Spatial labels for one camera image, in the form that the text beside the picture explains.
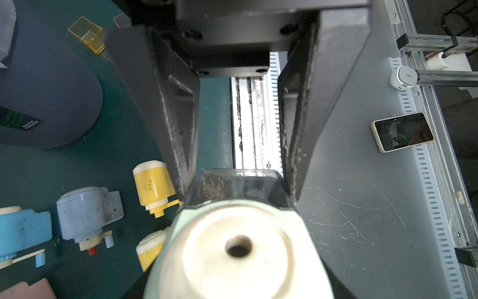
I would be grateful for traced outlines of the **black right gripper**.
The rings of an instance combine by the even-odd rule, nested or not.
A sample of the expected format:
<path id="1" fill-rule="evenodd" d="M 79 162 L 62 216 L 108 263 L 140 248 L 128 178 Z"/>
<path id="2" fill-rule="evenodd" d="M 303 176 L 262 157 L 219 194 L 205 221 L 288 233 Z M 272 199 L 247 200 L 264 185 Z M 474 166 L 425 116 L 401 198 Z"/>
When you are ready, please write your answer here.
<path id="1" fill-rule="evenodd" d="M 370 35 L 368 1 L 117 1 L 131 26 L 105 43 L 165 162 L 178 198 L 197 166 L 200 80 L 252 77 L 286 51 L 280 146 L 299 201 L 321 133 Z"/>

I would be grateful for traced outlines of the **clear grey shavings tray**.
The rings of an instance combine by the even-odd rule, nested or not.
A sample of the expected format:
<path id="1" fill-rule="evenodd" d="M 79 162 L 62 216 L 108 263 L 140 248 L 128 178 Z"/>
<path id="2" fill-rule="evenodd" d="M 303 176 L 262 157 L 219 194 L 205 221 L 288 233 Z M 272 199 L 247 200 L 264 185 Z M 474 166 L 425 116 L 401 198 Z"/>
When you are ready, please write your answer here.
<path id="1" fill-rule="evenodd" d="M 217 201 L 248 200 L 295 210 L 285 181 L 275 170 L 203 169 L 185 194 L 183 207 L 197 209 Z"/>

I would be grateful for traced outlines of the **red transparent shavings tray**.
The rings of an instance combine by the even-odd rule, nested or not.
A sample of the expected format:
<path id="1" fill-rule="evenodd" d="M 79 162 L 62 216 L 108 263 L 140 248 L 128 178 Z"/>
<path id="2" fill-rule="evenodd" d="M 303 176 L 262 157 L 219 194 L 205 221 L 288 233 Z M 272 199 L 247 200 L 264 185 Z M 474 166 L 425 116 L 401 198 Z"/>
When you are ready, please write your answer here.
<path id="1" fill-rule="evenodd" d="M 118 28 L 131 27 L 131 20 L 125 13 L 121 13 L 118 16 L 115 16 L 113 18 L 113 22 L 117 25 Z"/>

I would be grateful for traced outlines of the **yellow white pencil sharpener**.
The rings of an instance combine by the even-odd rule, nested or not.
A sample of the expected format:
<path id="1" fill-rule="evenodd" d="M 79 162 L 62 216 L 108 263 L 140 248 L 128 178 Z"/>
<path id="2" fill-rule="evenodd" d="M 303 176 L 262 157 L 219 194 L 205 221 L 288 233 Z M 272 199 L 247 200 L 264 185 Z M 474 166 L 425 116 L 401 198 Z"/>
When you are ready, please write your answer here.
<path id="1" fill-rule="evenodd" d="M 161 218 L 166 209 L 180 205 L 173 182 L 164 162 L 146 161 L 133 169 L 134 182 L 140 204 L 155 218 Z"/>

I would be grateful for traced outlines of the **yellow transparent shavings tray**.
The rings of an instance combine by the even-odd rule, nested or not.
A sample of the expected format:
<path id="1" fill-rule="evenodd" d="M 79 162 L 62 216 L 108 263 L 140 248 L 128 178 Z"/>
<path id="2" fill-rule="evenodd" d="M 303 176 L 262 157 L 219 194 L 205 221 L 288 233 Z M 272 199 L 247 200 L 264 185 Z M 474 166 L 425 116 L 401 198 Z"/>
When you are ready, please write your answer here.
<path id="1" fill-rule="evenodd" d="M 68 32 L 96 55 L 105 49 L 105 30 L 83 16 L 68 28 Z"/>

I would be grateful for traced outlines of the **grey green pencil sharpener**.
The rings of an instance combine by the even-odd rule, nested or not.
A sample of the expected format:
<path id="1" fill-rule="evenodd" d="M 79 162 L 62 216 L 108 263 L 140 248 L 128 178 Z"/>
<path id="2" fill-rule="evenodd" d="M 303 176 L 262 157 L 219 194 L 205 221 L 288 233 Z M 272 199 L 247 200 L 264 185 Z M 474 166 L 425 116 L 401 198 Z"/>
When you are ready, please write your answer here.
<path id="1" fill-rule="evenodd" d="M 331 299 L 300 215 L 246 199 L 183 208 L 144 290 L 146 299 Z"/>

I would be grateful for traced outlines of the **small yellow pencil sharpener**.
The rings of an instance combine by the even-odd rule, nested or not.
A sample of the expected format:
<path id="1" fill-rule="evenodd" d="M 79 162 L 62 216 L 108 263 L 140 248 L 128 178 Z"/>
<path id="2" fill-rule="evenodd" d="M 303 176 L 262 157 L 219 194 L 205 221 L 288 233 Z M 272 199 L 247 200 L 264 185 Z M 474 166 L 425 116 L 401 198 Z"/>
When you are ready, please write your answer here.
<path id="1" fill-rule="evenodd" d="M 143 272 L 155 261 L 166 241 L 170 227 L 147 235 L 136 247 L 136 254 Z"/>

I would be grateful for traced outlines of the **light blue pencil sharpener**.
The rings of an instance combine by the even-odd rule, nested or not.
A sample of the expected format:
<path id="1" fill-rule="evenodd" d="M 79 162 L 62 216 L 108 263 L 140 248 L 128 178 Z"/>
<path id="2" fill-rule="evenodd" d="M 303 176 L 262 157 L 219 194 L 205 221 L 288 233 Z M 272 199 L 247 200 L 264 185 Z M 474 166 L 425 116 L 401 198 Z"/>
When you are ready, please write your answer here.
<path id="1" fill-rule="evenodd" d="M 46 264 L 44 249 L 18 257 L 18 253 L 52 239 L 52 218 L 48 211 L 37 213 L 19 206 L 1 208 L 1 268 L 11 266 L 30 257 L 36 267 Z"/>

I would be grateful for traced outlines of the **pink pencil sharpener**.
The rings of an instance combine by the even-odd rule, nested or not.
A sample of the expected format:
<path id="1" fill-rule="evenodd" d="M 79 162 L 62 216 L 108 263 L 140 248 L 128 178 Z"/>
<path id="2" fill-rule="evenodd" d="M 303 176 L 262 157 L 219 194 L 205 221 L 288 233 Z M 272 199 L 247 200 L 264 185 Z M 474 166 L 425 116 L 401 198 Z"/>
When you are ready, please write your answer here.
<path id="1" fill-rule="evenodd" d="M 2 299 L 56 299 L 49 281 L 46 278 L 28 285 L 27 282 L 20 282 L 7 290 L 1 292 Z"/>

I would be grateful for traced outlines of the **smartphone on bench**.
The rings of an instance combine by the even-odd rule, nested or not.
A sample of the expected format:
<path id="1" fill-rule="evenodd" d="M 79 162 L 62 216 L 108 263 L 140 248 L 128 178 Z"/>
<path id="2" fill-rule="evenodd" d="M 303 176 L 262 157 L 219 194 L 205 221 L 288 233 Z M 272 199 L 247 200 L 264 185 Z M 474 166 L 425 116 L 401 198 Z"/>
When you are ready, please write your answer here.
<path id="1" fill-rule="evenodd" d="M 391 153 L 434 140 L 424 113 L 376 120 L 370 126 L 381 153 Z"/>

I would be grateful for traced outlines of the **grey trash bin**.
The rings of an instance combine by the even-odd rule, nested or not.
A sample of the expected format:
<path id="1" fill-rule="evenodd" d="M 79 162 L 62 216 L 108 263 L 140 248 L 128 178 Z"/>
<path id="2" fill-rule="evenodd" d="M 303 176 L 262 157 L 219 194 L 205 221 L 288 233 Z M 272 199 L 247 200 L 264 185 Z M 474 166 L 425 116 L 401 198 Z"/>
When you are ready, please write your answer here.
<path id="1" fill-rule="evenodd" d="M 1 143 L 37 149 L 72 143 L 97 121 L 102 86 L 26 1 L 8 5 L 16 23 L 1 70 Z"/>

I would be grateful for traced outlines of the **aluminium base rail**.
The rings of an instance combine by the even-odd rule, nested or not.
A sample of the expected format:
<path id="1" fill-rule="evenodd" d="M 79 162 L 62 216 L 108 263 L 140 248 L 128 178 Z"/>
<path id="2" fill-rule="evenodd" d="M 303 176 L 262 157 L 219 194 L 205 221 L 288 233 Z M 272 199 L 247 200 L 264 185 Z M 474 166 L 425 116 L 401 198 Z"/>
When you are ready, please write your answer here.
<path id="1" fill-rule="evenodd" d="M 259 77 L 230 79 L 233 166 L 283 173 L 280 141 L 279 52 L 270 54 L 269 71 Z"/>

